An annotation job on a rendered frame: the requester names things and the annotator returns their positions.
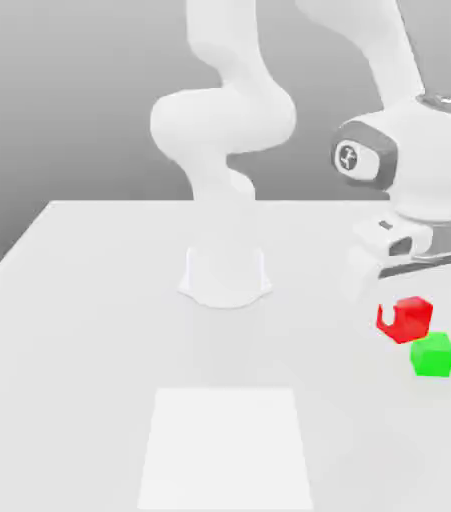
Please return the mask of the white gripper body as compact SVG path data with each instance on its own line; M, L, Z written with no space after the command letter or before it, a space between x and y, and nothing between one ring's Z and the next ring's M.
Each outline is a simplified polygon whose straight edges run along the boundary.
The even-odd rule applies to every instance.
M451 291L451 253L422 260L383 258L355 246L348 250L344 296L351 302L386 303L420 296L431 300Z

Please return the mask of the small red cube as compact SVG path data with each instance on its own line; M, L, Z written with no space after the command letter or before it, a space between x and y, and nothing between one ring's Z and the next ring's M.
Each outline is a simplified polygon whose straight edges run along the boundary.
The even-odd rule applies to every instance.
M395 341L404 344L427 336L433 314L433 304L419 297L398 300L393 306L392 324L383 320L384 309L378 306L376 327Z

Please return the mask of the small green cube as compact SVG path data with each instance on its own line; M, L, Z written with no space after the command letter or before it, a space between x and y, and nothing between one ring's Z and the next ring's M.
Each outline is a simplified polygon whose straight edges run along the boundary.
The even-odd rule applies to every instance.
M451 373L451 340L445 332L430 332L412 342L410 361L417 376L448 378Z

